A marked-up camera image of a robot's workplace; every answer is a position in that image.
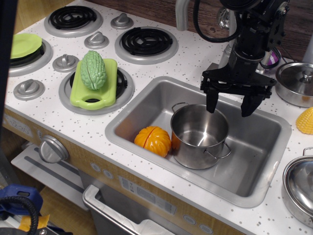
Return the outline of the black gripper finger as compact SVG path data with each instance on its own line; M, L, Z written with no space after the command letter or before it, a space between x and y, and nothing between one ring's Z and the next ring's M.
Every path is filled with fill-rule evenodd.
M241 104L242 117L250 116L262 103L264 96L259 95L245 95Z
M210 113L215 112L218 98L219 92L213 88L209 88L206 93L206 109L208 112Z

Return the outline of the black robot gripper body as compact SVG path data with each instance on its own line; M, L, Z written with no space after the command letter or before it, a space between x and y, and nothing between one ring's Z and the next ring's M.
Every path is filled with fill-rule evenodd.
M276 81L256 72L265 52L248 55L234 47L228 63L219 69L206 70L202 73L201 90L205 93L217 92L244 96L270 98Z

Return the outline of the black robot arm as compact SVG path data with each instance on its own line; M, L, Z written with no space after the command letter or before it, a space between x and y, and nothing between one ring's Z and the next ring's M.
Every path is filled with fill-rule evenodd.
M267 52L282 43L284 22L289 11L287 0L223 0L224 8L234 12L235 32L226 38L210 38L198 25L200 2L194 5L194 25L198 34L213 43L233 41L227 63L218 69L202 73L201 90L206 93L206 109L213 113L220 93L244 97L242 116L251 115L266 98L276 81L257 73L257 67Z

